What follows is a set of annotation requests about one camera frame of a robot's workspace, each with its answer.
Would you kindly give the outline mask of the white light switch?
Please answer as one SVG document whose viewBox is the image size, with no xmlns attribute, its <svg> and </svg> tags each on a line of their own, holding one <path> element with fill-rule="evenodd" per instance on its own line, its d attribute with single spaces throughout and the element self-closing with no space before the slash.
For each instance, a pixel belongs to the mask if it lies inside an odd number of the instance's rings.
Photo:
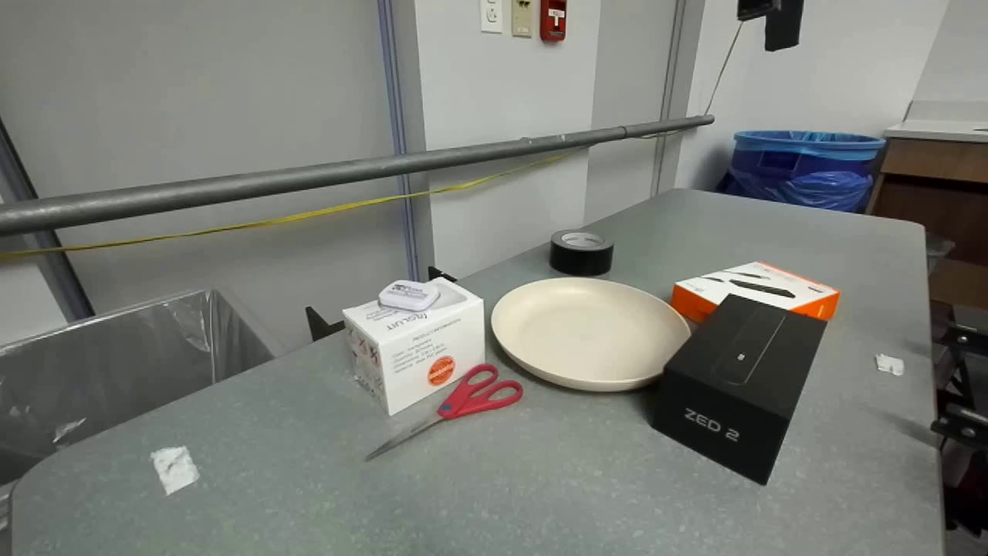
<svg viewBox="0 0 988 556">
<path fill-rule="evenodd" d="M 507 2 L 505 0 L 480 0 L 483 8 L 483 31 L 505 34 L 507 26 Z"/>
</svg>

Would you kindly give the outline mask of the cream round plate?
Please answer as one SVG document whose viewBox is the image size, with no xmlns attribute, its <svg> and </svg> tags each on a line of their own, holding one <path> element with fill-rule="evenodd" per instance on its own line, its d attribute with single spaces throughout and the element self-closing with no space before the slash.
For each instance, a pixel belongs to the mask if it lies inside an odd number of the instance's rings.
<svg viewBox="0 0 988 556">
<path fill-rule="evenodd" d="M 505 292 L 490 334 L 528 372 L 577 393 L 630 393 L 692 337 L 662 295 L 603 277 L 545 277 Z"/>
</svg>

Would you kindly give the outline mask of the grey metal rail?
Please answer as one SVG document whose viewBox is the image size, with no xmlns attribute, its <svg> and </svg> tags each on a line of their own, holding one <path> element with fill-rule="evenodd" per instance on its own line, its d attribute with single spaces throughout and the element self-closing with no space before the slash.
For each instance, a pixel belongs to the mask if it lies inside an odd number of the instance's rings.
<svg viewBox="0 0 988 556">
<path fill-rule="evenodd" d="M 171 213 L 171 209 L 190 209 L 190 208 L 293 193 L 293 190 L 347 185 L 347 183 L 490 164 L 507 158 L 528 158 L 528 154 L 551 154 L 551 150 L 571 150 L 571 147 L 592 147 L 603 141 L 684 133 L 684 128 L 697 128 L 711 123 L 715 123 L 715 113 L 690 113 L 673 121 L 522 135 L 507 141 L 480 141 L 480 144 L 412 150 L 412 154 L 388 154 L 388 158 L 330 160 L 330 164 L 310 164 L 310 165 L 287 165 L 287 169 L 229 173 L 229 176 L 179 180 L 179 183 L 157 183 L 157 185 L 131 185 L 113 190 L 16 202 L 0 208 L 0 230 L 30 234 L 44 227 L 94 224 L 94 221 L 152 215 L 152 213 Z"/>
</svg>

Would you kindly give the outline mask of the blue trash bin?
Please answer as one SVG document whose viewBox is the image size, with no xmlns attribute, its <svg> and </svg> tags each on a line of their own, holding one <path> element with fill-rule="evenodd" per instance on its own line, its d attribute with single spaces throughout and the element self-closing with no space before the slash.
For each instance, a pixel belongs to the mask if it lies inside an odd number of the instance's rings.
<svg viewBox="0 0 988 556">
<path fill-rule="evenodd" d="M 862 213 L 880 150 L 880 135 L 738 128 L 721 188 L 756 202 Z"/>
</svg>

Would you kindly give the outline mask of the black ZED 2 box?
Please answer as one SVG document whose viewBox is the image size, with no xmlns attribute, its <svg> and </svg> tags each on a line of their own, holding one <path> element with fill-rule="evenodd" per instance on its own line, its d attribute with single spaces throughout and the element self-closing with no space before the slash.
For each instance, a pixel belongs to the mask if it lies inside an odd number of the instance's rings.
<svg viewBox="0 0 988 556">
<path fill-rule="evenodd" d="M 655 384 L 652 427 L 766 486 L 825 321 L 727 295 Z"/>
</svg>

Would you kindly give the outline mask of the white paper scrap left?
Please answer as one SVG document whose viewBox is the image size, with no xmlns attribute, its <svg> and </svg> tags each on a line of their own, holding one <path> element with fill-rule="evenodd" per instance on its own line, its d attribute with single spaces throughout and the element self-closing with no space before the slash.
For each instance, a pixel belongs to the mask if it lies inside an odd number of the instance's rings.
<svg viewBox="0 0 988 556">
<path fill-rule="evenodd" d="M 152 465 L 168 495 L 176 495 L 201 477 L 199 462 L 185 445 L 157 449 Z"/>
</svg>

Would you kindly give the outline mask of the black wall mounted device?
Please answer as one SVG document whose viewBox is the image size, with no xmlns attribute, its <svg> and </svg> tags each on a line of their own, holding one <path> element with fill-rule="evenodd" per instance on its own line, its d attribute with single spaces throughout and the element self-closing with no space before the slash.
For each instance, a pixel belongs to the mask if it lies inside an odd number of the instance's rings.
<svg viewBox="0 0 988 556">
<path fill-rule="evenodd" d="M 766 22 L 764 47 L 770 51 L 778 51 L 801 42 L 804 7 L 805 0 L 738 0 L 738 19 L 741 22 L 764 19 Z"/>
</svg>

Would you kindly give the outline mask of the red fire alarm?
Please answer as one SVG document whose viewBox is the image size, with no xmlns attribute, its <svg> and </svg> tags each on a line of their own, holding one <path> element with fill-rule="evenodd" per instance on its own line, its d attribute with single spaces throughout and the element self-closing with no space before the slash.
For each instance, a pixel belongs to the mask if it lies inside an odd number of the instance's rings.
<svg viewBox="0 0 988 556">
<path fill-rule="evenodd" d="M 569 0 L 542 0 L 542 41 L 563 42 L 569 24 Z"/>
</svg>

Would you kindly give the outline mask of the white paper scrap right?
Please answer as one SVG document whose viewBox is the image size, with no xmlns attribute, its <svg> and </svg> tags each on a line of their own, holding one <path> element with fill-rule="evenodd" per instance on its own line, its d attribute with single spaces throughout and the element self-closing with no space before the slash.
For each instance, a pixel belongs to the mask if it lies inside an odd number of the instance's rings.
<svg viewBox="0 0 988 556">
<path fill-rule="evenodd" d="M 894 372 L 894 376 L 906 376 L 906 361 L 894 359 L 894 354 L 878 354 L 878 371 Z"/>
</svg>

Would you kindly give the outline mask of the red handled scissors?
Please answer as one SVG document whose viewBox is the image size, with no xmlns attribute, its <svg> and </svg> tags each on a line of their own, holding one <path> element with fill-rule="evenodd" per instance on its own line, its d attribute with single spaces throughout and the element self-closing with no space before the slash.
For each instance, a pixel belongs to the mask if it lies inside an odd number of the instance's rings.
<svg viewBox="0 0 988 556">
<path fill-rule="evenodd" d="M 375 461 L 375 458 L 441 427 L 441 422 L 509 408 L 522 396 L 524 396 L 524 390 L 518 380 L 505 376 L 494 365 L 475 365 L 451 386 L 451 393 L 437 408 L 413 414 L 383 445 L 369 450 L 369 461 Z"/>
</svg>

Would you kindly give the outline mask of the small white device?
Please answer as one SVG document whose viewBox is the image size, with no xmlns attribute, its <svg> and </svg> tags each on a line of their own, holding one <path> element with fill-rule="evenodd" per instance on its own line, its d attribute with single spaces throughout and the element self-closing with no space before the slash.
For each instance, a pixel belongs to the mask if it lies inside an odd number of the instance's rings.
<svg viewBox="0 0 988 556">
<path fill-rule="evenodd" d="M 426 313 L 439 301 L 439 287 L 426 281 L 392 281 L 377 292 L 377 301 L 401 313 Z"/>
</svg>

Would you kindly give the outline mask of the wooden cabinet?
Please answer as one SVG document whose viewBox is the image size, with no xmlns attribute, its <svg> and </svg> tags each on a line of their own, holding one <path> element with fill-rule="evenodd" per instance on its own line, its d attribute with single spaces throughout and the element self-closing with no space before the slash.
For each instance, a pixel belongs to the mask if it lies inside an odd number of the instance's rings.
<svg viewBox="0 0 988 556">
<path fill-rule="evenodd" d="M 868 209 L 946 248 L 931 261 L 936 301 L 988 306 L 988 139 L 889 128 Z"/>
</svg>

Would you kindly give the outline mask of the beige wall switch plate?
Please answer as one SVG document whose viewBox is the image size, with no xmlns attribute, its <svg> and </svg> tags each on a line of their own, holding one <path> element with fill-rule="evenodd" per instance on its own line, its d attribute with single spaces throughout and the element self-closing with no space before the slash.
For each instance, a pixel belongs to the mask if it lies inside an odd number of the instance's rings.
<svg viewBox="0 0 988 556">
<path fill-rule="evenodd" d="M 531 38 L 533 34 L 533 2 L 531 0 L 514 0 L 514 38 Z"/>
</svg>

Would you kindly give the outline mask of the grey lined trash bin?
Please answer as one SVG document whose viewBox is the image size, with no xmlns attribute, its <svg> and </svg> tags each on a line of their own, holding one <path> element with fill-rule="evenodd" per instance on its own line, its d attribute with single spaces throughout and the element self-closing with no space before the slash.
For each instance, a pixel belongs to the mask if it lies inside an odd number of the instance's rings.
<svg viewBox="0 0 988 556">
<path fill-rule="evenodd" d="M 270 359 L 259 334 L 215 289 L 10 344 L 0 350 L 0 483 Z"/>
</svg>

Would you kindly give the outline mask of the white paper scrap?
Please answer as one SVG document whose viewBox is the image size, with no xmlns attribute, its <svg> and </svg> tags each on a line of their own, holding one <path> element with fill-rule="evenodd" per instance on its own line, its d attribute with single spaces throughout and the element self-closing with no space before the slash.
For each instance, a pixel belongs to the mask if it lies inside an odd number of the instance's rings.
<svg viewBox="0 0 988 556">
<path fill-rule="evenodd" d="M 894 359 L 894 354 L 878 354 L 878 371 L 894 372 L 894 376 L 906 376 L 906 361 Z"/>
<path fill-rule="evenodd" d="M 152 465 L 168 495 L 176 495 L 201 477 L 199 462 L 185 445 L 157 449 Z"/>
</svg>

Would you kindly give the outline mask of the white cardboard box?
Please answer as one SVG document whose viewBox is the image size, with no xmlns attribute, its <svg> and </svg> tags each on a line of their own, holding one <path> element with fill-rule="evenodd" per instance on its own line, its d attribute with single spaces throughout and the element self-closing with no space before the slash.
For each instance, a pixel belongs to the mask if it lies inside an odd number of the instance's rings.
<svg viewBox="0 0 988 556">
<path fill-rule="evenodd" d="M 486 361 L 486 299 L 448 277 L 426 283 L 439 287 L 426 313 L 385 308 L 377 295 L 344 313 L 352 372 L 388 417 Z"/>
</svg>

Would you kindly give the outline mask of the orange and white box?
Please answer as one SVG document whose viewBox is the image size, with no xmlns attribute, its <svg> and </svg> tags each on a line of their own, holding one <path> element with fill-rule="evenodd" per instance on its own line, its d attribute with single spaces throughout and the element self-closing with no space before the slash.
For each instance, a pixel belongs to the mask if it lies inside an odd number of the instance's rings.
<svg viewBox="0 0 988 556">
<path fill-rule="evenodd" d="M 841 308 L 836 287 L 770 261 L 741 261 L 684 277 L 670 289 L 670 306 L 690 321 L 703 321 L 727 295 L 743 295 L 814 321 L 831 321 Z"/>
</svg>

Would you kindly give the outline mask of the black masking tape roll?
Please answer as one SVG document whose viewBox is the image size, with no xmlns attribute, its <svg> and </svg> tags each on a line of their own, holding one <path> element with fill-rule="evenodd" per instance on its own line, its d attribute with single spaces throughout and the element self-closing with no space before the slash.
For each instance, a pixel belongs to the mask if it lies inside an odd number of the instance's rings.
<svg viewBox="0 0 988 556">
<path fill-rule="evenodd" d="M 614 244 L 597 230 L 566 227 L 551 240 L 551 265 L 566 274 L 605 274 Z"/>
</svg>

